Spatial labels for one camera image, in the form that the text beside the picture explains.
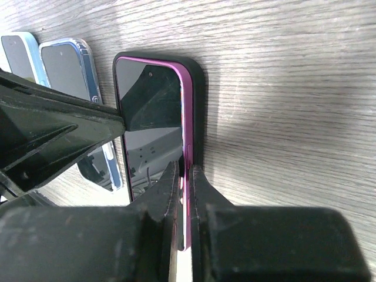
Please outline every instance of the smartphone with purple frame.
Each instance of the smartphone with purple frame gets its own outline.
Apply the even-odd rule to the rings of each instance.
[[[198,114],[194,108],[198,102],[204,105],[203,71],[185,57],[123,52],[115,57],[113,74],[117,106],[126,126],[122,147],[130,200],[151,188],[169,162],[178,160],[186,249],[190,246],[189,168],[195,155],[197,164],[202,160],[204,110]],[[195,127],[199,119],[201,125]]]

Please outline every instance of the blue phone case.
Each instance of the blue phone case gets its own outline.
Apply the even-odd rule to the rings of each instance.
[[[31,69],[34,74],[34,79],[37,84],[47,86],[47,77],[46,73],[43,69],[43,63],[41,57],[39,56],[39,49],[38,43],[34,36],[30,32],[20,31],[20,32],[7,32],[2,33],[0,37],[3,36],[18,36],[21,38],[23,44],[25,45],[26,53],[28,54],[28,58],[30,61]],[[0,52],[2,55],[5,56],[5,51],[0,44]],[[11,72],[11,69],[8,66],[5,66],[5,71]]]
[[[80,62],[81,70],[85,80],[86,87],[89,93],[90,101],[98,104],[102,104],[102,99],[100,97],[99,83],[96,76],[96,70],[94,65],[94,60],[92,56],[92,51],[89,45],[83,39],[76,38],[63,38],[55,41],[49,41],[40,44],[39,46],[39,59],[42,61],[42,49],[47,46],[56,46],[62,44],[70,44],[76,51],[77,57]],[[47,85],[50,87],[48,81],[47,72],[43,66],[43,72],[46,76]],[[113,142],[107,143],[102,146],[103,153],[105,155],[107,167],[109,169],[109,174],[112,182],[113,190],[119,190],[123,186],[123,180],[120,174],[120,169],[118,161],[116,159],[115,150],[113,147]]]

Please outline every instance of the smartphone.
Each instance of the smartphone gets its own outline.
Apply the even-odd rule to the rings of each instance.
[[[102,103],[90,47],[82,39],[64,38],[39,46],[47,84],[94,103]],[[82,177],[109,191],[119,190],[123,183],[113,142],[94,150],[77,163]]]
[[[194,105],[205,96],[203,71],[189,58],[122,52],[114,59],[113,77],[126,128],[122,149],[130,200],[151,188],[169,162],[178,160],[186,249],[190,246],[189,169],[194,152],[202,155],[203,149],[204,111],[195,120],[200,126],[194,127]]]
[[[0,37],[1,68],[45,86],[46,75],[34,36],[30,32],[9,32]]]

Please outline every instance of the light blue phone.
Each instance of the light blue phone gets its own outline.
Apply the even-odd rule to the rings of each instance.
[[[0,37],[1,68],[46,86],[47,78],[34,36],[30,32],[8,32]]]
[[[83,39],[64,38],[39,46],[47,84],[65,94],[102,103],[92,52]],[[123,186],[113,142],[98,148],[78,162],[84,179],[110,191]]]

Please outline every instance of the gray wooden tabletop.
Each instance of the gray wooden tabletop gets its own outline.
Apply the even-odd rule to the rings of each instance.
[[[340,210],[376,271],[374,0],[8,0],[0,10],[2,31],[86,40],[114,107],[118,52],[197,60],[209,79],[210,182],[235,204]],[[90,186],[74,167],[43,188],[61,205],[125,204],[124,191]]]

